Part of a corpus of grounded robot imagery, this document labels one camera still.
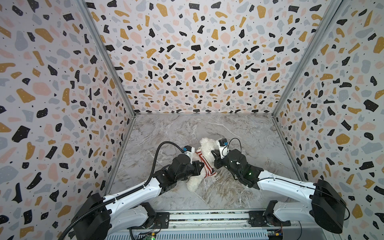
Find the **red white striped knit sweater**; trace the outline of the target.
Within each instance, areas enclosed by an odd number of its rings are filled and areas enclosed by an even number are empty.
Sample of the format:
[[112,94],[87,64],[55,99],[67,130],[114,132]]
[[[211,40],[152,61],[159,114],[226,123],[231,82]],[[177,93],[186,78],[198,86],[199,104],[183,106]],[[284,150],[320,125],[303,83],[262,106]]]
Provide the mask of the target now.
[[204,163],[205,170],[205,178],[216,176],[217,173],[215,169],[210,165],[210,163],[206,160],[201,151],[196,151],[196,154],[199,156],[200,161]]

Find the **white plush teddy bear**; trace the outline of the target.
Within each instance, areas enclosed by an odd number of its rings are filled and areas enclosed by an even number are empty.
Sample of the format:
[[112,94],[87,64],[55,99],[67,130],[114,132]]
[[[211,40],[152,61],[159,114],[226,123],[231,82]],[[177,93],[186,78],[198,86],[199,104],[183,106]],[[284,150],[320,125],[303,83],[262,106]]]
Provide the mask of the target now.
[[218,141],[209,138],[202,138],[200,140],[200,147],[193,154],[193,161],[199,161],[204,164],[203,169],[198,176],[192,176],[187,182],[187,189],[190,192],[196,192],[201,182],[209,177],[217,175],[214,162],[215,157],[212,151],[219,150]]

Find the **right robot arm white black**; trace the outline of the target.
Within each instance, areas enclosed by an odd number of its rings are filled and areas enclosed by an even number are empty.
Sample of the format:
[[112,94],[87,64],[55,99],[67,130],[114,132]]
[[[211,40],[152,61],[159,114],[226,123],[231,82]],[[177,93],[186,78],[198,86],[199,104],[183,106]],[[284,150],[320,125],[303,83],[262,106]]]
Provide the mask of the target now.
[[270,201],[264,212],[271,224],[288,221],[315,223],[322,229],[341,234],[345,214],[349,212],[346,202],[330,183],[318,180],[316,183],[302,182],[275,175],[262,168],[250,165],[239,150],[222,154],[212,150],[216,169],[225,168],[236,181],[248,188],[274,192],[294,200],[293,203]]

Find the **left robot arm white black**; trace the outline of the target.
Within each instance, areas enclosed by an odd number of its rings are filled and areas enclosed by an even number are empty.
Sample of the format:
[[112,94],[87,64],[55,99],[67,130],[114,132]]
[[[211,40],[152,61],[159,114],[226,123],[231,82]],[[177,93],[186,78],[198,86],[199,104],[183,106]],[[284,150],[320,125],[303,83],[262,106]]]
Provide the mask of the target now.
[[204,166],[204,163],[180,154],[170,165],[154,172],[148,184],[104,197],[91,195],[71,221],[76,238],[104,240],[109,234],[123,229],[152,225],[156,212],[148,201],[172,190],[178,181],[199,176]]

